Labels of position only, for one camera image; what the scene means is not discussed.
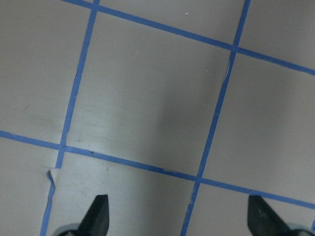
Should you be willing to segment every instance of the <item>grid line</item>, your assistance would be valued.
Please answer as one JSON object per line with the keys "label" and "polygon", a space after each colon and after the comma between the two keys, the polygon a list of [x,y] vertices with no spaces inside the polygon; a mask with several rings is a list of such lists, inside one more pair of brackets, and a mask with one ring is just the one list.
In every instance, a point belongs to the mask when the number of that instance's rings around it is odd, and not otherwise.
{"label": "grid line", "polygon": [[[131,166],[131,167],[135,167],[135,168],[139,168],[139,169],[143,169],[143,170],[148,170],[148,171],[163,174],[163,175],[168,175],[168,176],[173,176],[173,177],[178,177],[178,178],[194,181],[195,182],[194,183],[194,189],[193,189],[192,198],[191,198],[192,204],[189,204],[189,206],[188,206],[188,211],[187,211],[184,223],[183,223],[181,236],[186,235],[188,223],[189,223],[189,220],[191,217],[193,205],[194,205],[194,202],[196,200],[196,196],[197,196],[200,184],[211,185],[214,187],[223,188],[223,189],[236,191],[236,192],[241,192],[241,193],[245,193],[245,194],[259,194],[259,195],[261,195],[265,198],[268,198],[268,199],[273,199],[273,200],[286,202],[286,203],[301,206],[301,207],[315,209],[315,204],[312,204],[312,203],[308,203],[308,202],[304,202],[301,200],[288,198],[288,197],[284,197],[284,196],[280,196],[280,195],[276,195],[276,194],[271,194],[271,193],[267,193],[267,192],[252,190],[252,189],[248,189],[248,188],[244,188],[244,187],[240,187],[240,186],[236,186],[236,185],[231,185],[231,184],[227,184],[227,183],[223,183],[223,182],[219,182],[219,181],[215,181],[215,180],[210,180],[210,179],[206,179],[206,178],[202,177],[204,167],[205,167],[205,164],[207,161],[207,157],[209,155],[214,131],[215,131],[218,119],[219,119],[220,110],[222,107],[224,95],[225,95],[226,88],[228,85],[228,80],[229,80],[232,66],[233,66],[235,56],[237,53],[240,53],[240,54],[243,54],[245,56],[252,57],[252,58],[256,58],[256,59],[265,60],[265,61],[277,64],[277,65],[280,65],[283,67],[287,67],[289,69],[293,69],[293,70],[297,70],[300,72],[305,72],[305,73],[308,73],[311,75],[315,75],[314,69],[307,68],[307,67],[304,67],[301,65],[297,65],[297,64],[294,64],[291,62],[287,62],[287,61],[284,61],[281,59],[277,59],[277,58],[274,58],[271,56],[267,56],[267,55],[264,55],[261,53],[257,53],[257,52],[254,52],[254,51],[251,51],[248,49],[238,47],[239,42],[240,42],[240,38],[241,38],[242,29],[244,27],[244,23],[245,23],[245,19],[246,19],[246,14],[247,14],[247,11],[249,8],[250,0],[245,0],[242,15],[241,15],[241,18],[239,21],[239,25],[238,25],[238,29],[237,29],[237,32],[236,32],[236,35],[234,38],[233,45],[225,43],[225,42],[221,42],[219,40],[211,39],[209,37],[198,35],[198,34],[195,34],[192,32],[188,32],[188,31],[185,31],[182,29],[178,29],[175,27],[164,25],[164,24],[161,24],[158,22],[147,20],[147,19],[144,19],[141,17],[137,17],[137,16],[134,16],[134,15],[131,15],[128,13],[117,11],[117,10],[114,10],[114,9],[111,9],[111,8],[108,8],[105,6],[100,6],[99,0],[94,0],[93,3],[87,2],[84,0],[63,0],[63,1],[71,3],[71,4],[75,4],[75,5],[78,5],[81,7],[89,8],[89,9],[91,9],[91,13],[90,13],[89,22],[88,22],[88,26],[87,26],[87,30],[86,30],[86,34],[85,34],[85,38],[84,38],[84,43],[83,43],[81,54],[80,54],[80,59],[79,59],[78,68],[77,68],[77,74],[75,76],[74,83],[73,83],[72,90],[71,90],[71,96],[69,99],[67,113],[66,113],[66,117],[65,117],[65,121],[64,121],[61,142],[60,142],[60,144],[55,144],[55,143],[51,143],[51,142],[46,142],[46,141],[42,141],[42,140],[38,140],[38,139],[33,139],[33,138],[25,137],[25,136],[12,134],[12,133],[9,133],[6,131],[0,131],[0,137],[15,140],[15,141],[26,143],[26,144],[39,146],[39,147],[45,147],[45,148],[59,150],[57,162],[56,162],[56,168],[61,168],[64,153],[69,152],[69,153],[75,153],[75,154],[84,155],[84,156],[88,156],[88,157],[92,157],[92,158],[102,159],[102,160],[106,160],[106,161],[110,161],[110,162],[114,162],[114,163],[119,163],[122,165],[127,165],[127,166]],[[207,43],[207,44],[231,51],[227,75],[226,75],[225,80],[224,80],[222,87],[221,87],[221,91],[219,94],[216,110],[215,110],[215,113],[214,113],[214,116],[212,119],[210,130],[209,130],[209,136],[208,136],[208,139],[207,139],[207,142],[205,145],[204,153],[203,153],[203,156],[202,156],[202,159],[200,162],[197,176],[188,175],[188,174],[180,173],[180,172],[171,172],[171,171],[168,171],[166,169],[163,169],[160,167],[155,167],[152,165],[147,165],[147,164],[143,164],[143,163],[139,163],[139,162],[135,162],[135,161],[130,161],[130,160],[114,157],[114,156],[109,156],[106,154],[93,152],[93,151],[89,151],[89,150],[85,150],[85,149],[81,149],[81,148],[66,146],[66,136],[67,136],[67,133],[70,129],[70,124],[71,124],[71,120],[72,120],[76,96],[77,96],[78,89],[80,86],[80,81],[82,78],[82,72],[84,69],[84,64],[85,64],[85,60],[86,60],[86,56],[87,56],[87,52],[88,52],[88,47],[89,47],[89,43],[90,43],[92,31],[93,31],[93,25],[95,22],[97,12],[102,12],[105,14],[113,15],[115,17],[119,17],[119,18],[122,18],[122,19],[125,19],[128,21],[132,21],[132,22],[135,22],[138,24],[153,27],[153,28],[156,28],[159,30],[163,30],[163,31],[166,31],[169,33],[177,34],[177,35],[180,35],[183,37],[187,37],[187,38],[190,38],[190,39],[193,39],[196,41],[200,41],[203,43]],[[50,215],[50,210],[51,210],[51,200],[52,200],[54,190],[55,190],[54,186],[53,186],[53,184],[51,184],[51,187],[49,190],[49,196],[48,196],[48,204],[47,204],[47,208],[45,210],[45,214],[44,214],[43,222],[42,222],[42,227],[41,227],[41,232],[40,232],[41,236],[46,235],[47,226],[48,226],[48,222],[49,222],[49,215]]]}

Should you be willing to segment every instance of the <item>grid square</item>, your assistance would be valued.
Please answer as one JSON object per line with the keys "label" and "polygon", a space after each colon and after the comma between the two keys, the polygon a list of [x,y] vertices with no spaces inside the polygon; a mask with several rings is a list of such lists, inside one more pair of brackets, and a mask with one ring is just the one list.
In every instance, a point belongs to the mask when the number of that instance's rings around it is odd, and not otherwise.
{"label": "grid square", "polygon": [[195,174],[228,56],[98,14],[67,144]]}
{"label": "grid square", "polygon": [[315,80],[238,55],[204,177],[314,202]]}
{"label": "grid square", "polygon": [[[292,228],[310,229],[315,210],[265,199]],[[248,195],[200,185],[187,236],[251,236],[247,227]]]}
{"label": "grid square", "polygon": [[315,68],[315,2],[252,0],[240,46]]}
{"label": "grid square", "polygon": [[1,1],[1,130],[60,142],[89,12],[62,1]]}
{"label": "grid square", "polygon": [[232,44],[244,1],[101,0],[100,4]]}
{"label": "grid square", "polygon": [[57,151],[0,138],[0,235],[39,235]]}
{"label": "grid square", "polygon": [[108,236],[160,236],[180,234],[193,182],[66,153],[55,185],[47,235],[80,223],[94,197],[108,194]]}

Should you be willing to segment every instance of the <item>blue grid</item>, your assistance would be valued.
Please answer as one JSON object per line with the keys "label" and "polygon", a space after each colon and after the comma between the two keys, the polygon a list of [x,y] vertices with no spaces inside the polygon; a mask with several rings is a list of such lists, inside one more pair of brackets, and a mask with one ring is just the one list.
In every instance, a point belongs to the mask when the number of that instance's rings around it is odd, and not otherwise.
{"label": "blue grid", "polygon": [[[8,133],[5,131],[0,131],[0,137],[19,141],[22,143],[27,143],[27,144],[40,146],[40,147],[58,150],[59,152],[58,152],[58,157],[57,157],[57,161],[56,161],[56,168],[57,169],[60,169],[62,167],[63,157],[64,157],[65,152],[69,152],[69,153],[75,153],[75,154],[93,157],[93,158],[97,158],[97,159],[101,159],[101,160],[106,160],[106,161],[110,161],[110,162],[114,162],[114,163],[119,163],[122,165],[127,165],[127,166],[131,166],[134,168],[139,168],[139,169],[143,169],[143,170],[147,170],[147,171],[152,171],[152,172],[160,173],[163,175],[168,175],[168,176],[172,176],[172,177],[177,177],[177,178],[181,178],[181,179],[194,181],[193,191],[192,191],[191,198],[190,198],[191,201],[190,201],[188,208],[187,208],[187,212],[185,215],[185,219],[183,222],[182,231],[181,231],[180,236],[186,235],[189,221],[190,221],[190,217],[191,217],[191,213],[193,211],[194,203],[195,203],[195,200],[197,198],[198,190],[199,190],[201,183],[206,184],[206,185],[210,185],[210,186],[215,186],[218,188],[223,188],[223,189],[227,189],[227,190],[231,190],[231,191],[244,193],[244,194],[258,194],[258,195],[263,196],[264,198],[269,198],[269,199],[273,199],[273,200],[277,200],[277,201],[281,201],[281,202],[286,202],[286,203],[301,206],[301,207],[315,209],[315,204],[308,203],[305,201],[301,201],[301,200],[297,200],[297,199],[293,199],[293,198],[288,198],[288,197],[280,196],[280,195],[276,195],[276,194],[271,194],[271,193],[267,193],[267,192],[261,192],[261,191],[257,191],[257,190],[253,190],[253,189],[244,188],[241,186],[236,186],[236,185],[232,185],[232,184],[227,184],[227,183],[203,178],[204,168],[205,168],[207,158],[208,158],[208,155],[210,152],[211,143],[212,143],[215,129],[216,129],[216,126],[217,126],[217,123],[219,120],[220,111],[221,111],[221,108],[223,105],[224,96],[226,93],[229,78],[230,78],[230,75],[231,75],[231,72],[233,69],[233,64],[234,64],[234,60],[235,60],[237,53],[240,53],[240,54],[252,57],[252,58],[256,58],[256,59],[265,60],[265,61],[277,64],[277,65],[280,65],[283,67],[287,67],[289,69],[293,69],[296,71],[301,71],[301,72],[305,72],[305,73],[308,73],[311,75],[315,75],[315,70],[313,70],[311,68],[307,68],[304,66],[293,64],[293,63],[290,63],[290,62],[287,62],[284,60],[273,58],[273,57],[270,57],[267,55],[263,55],[263,54],[253,52],[251,50],[239,47],[239,42],[241,39],[243,27],[244,27],[244,24],[246,21],[246,16],[247,16],[247,13],[248,13],[248,10],[250,7],[251,0],[245,0],[245,2],[244,2],[242,14],[241,14],[241,17],[239,20],[238,28],[237,28],[234,42],[232,45],[225,43],[225,42],[215,40],[215,39],[204,37],[202,35],[198,35],[198,34],[195,34],[192,32],[188,32],[188,31],[185,31],[182,29],[177,29],[177,28],[174,28],[174,27],[171,27],[168,25],[164,25],[161,23],[157,23],[157,22],[150,21],[150,20],[147,20],[147,19],[144,19],[141,17],[134,16],[131,14],[127,14],[127,13],[124,13],[121,11],[117,11],[117,10],[114,10],[114,9],[111,9],[111,8],[108,8],[105,6],[101,6],[101,5],[99,5],[99,0],[94,0],[93,3],[87,2],[84,0],[63,0],[63,1],[71,3],[71,4],[75,4],[75,5],[78,5],[81,7],[88,8],[91,10],[91,12],[90,12],[90,17],[89,17],[89,21],[88,21],[88,25],[87,25],[87,29],[86,29],[86,33],[85,33],[85,37],[84,37],[84,42],[83,42],[83,46],[82,46],[82,50],[81,50],[81,54],[80,54],[80,58],[79,58],[79,63],[77,66],[77,74],[74,78],[74,82],[72,85],[72,91],[71,91],[71,95],[70,95],[70,99],[69,99],[69,103],[68,103],[68,108],[67,108],[67,112],[66,112],[66,117],[65,117],[65,121],[64,121],[64,125],[63,125],[63,132],[62,132],[60,144],[50,143],[50,142],[46,142],[46,141],[42,141],[42,140],[38,140],[38,139],[28,138],[25,136],[11,134],[11,133]],[[196,41],[200,41],[203,43],[207,43],[207,44],[210,44],[210,45],[213,45],[216,47],[224,48],[224,49],[227,49],[231,52],[230,57],[229,57],[227,74],[226,74],[225,79],[222,83],[222,87],[221,87],[221,90],[219,93],[216,109],[215,109],[215,112],[214,112],[214,115],[212,118],[210,130],[209,130],[209,135],[208,135],[208,138],[207,138],[207,141],[205,144],[204,152],[203,152],[203,155],[202,155],[202,158],[200,161],[200,165],[199,165],[199,169],[198,169],[198,173],[196,176],[188,175],[188,174],[180,173],[180,172],[171,172],[171,171],[167,171],[167,170],[160,168],[160,167],[147,165],[147,164],[143,164],[143,163],[139,163],[139,162],[135,162],[135,161],[130,161],[130,160],[114,157],[114,156],[109,156],[106,154],[93,152],[93,151],[86,150],[86,149],[81,149],[81,148],[77,148],[77,147],[70,147],[70,146],[66,145],[66,137],[67,137],[67,134],[68,134],[69,129],[70,129],[73,110],[74,110],[75,102],[76,102],[76,97],[77,97],[78,90],[80,87],[80,82],[81,82],[82,73],[83,73],[84,65],[85,65],[85,61],[86,61],[86,56],[87,56],[87,52],[88,52],[88,48],[89,48],[89,44],[90,44],[90,40],[91,40],[91,36],[92,36],[92,32],[93,32],[93,26],[95,23],[96,14],[98,12],[109,14],[109,15],[112,15],[115,17],[119,17],[119,18],[128,20],[128,21],[133,21],[133,22],[136,22],[138,24],[153,27],[153,28],[156,28],[159,30],[169,32],[169,33],[177,34],[177,35],[187,37],[187,38],[190,38],[190,39],[193,39]],[[55,191],[54,184],[51,183],[47,207],[46,207],[46,210],[45,210],[45,213],[43,216],[40,236],[46,236],[46,231],[47,231],[47,226],[48,226],[49,216],[50,216],[50,211],[51,211],[51,206],[52,206],[51,200],[52,200],[54,191]]]}

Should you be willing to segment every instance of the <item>gray floor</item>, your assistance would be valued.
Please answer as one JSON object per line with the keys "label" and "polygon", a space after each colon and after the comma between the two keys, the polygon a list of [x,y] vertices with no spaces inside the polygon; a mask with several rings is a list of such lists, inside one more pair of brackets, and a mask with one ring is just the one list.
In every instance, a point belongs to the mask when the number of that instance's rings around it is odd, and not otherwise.
{"label": "gray floor", "polygon": [[315,3],[92,2],[0,1],[0,235],[97,194],[109,236],[250,236],[250,193],[311,228]]}

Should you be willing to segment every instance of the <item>black object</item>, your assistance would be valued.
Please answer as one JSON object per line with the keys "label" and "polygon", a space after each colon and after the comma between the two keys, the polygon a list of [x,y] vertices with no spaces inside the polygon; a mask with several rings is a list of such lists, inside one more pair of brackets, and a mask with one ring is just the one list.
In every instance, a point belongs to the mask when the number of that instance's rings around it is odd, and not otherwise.
{"label": "black object", "polygon": [[249,196],[247,225],[253,236],[315,236],[305,230],[291,230],[258,195]]}
{"label": "black object", "polygon": [[106,236],[109,227],[108,196],[97,195],[77,230],[59,236]]}

